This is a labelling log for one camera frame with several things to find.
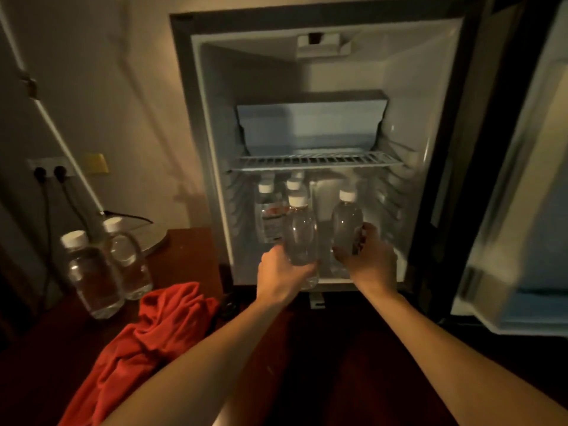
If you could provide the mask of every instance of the red towel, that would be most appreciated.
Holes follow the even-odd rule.
[[[100,353],[59,426],[99,425],[163,362],[199,342],[218,302],[199,283],[177,284],[140,299],[140,320],[128,324]]]

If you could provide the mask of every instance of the wire shelf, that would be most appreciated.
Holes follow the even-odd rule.
[[[382,151],[358,153],[295,154],[289,156],[241,157],[232,170],[278,171],[290,169],[328,169],[330,167],[384,167],[402,164]]]

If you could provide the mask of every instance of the person's left arm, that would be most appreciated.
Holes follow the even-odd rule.
[[[146,381],[103,426],[211,426],[252,351],[315,269],[292,266],[281,245],[264,254],[256,300]]]

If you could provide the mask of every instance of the refrigerator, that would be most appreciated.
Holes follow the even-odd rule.
[[[568,1],[369,0],[171,25],[226,292],[256,283],[269,247],[259,180],[301,170],[314,290],[355,289],[330,272],[349,182],[432,319],[568,334]]]

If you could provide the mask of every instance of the person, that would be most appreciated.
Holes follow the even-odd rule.
[[[396,256],[377,230],[357,256],[334,251],[461,426],[568,425],[568,411],[483,357],[396,292]],[[281,245],[262,256],[257,297],[240,315],[140,386],[104,426],[210,426],[261,337],[316,264],[293,266]]]

